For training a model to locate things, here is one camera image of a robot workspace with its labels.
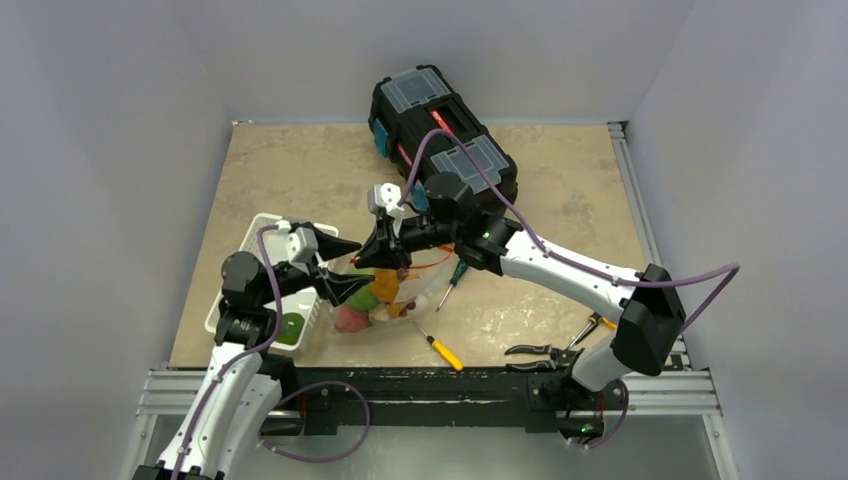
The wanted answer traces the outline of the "clear zip bag orange zipper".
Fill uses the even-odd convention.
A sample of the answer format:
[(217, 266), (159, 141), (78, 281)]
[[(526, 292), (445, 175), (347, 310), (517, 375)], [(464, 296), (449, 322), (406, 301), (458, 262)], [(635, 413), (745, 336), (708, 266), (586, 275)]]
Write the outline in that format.
[(359, 333), (425, 314), (434, 294), (447, 286), (455, 263), (450, 246), (415, 252), (412, 265), (402, 269), (358, 268), (350, 261), (348, 274), (370, 276), (372, 281), (334, 309), (335, 330)]

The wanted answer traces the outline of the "pink peach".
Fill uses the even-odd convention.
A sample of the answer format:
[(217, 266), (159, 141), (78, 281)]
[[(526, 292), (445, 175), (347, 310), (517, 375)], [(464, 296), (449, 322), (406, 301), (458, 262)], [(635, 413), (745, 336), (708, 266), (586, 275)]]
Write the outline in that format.
[(334, 312), (334, 328), (340, 333), (358, 333), (371, 326), (367, 311), (358, 311), (348, 305), (340, 305)]

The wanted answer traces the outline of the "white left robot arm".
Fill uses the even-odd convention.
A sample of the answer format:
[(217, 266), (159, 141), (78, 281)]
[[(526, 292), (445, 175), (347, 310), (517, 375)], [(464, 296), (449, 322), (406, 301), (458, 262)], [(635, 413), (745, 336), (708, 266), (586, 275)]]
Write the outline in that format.
[(272, 409), (297, 399), (298, 382), (285, 373), (290, 360), (269, 352), (282, 326), (283, 298), (312, 288), (338, 306), (370, 280), (324, 267), (362, 246), (311, 222), (261, 227), (256, 242), (256, 253), (237, 251), (223, 261), (215, 345), (200, 388), (156, 462), (138, 466), (134, 478), (233, 478)]

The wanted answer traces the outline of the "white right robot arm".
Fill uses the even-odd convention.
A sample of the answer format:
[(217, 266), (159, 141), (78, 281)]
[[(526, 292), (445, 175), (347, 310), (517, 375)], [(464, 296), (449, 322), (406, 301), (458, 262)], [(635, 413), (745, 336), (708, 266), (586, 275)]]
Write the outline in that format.
[(454, 173), (425, 183), (428, 210), (404, 215), (402, 191), (377, 184), (367, 194), (375, 227), (359, 251), (358, 268), (407, 268), (411, 255), (450, 244), (470, 267), (545, 287), (613, 321), (616, 329), (577, 353), (561, 381), (564, 399), (584, 407), (602, 388), (630, 373), (659, 375), (682, 329), (685, 312), (667, 270), (604, 264), (544, 240), (515, 218), (491, 212)]

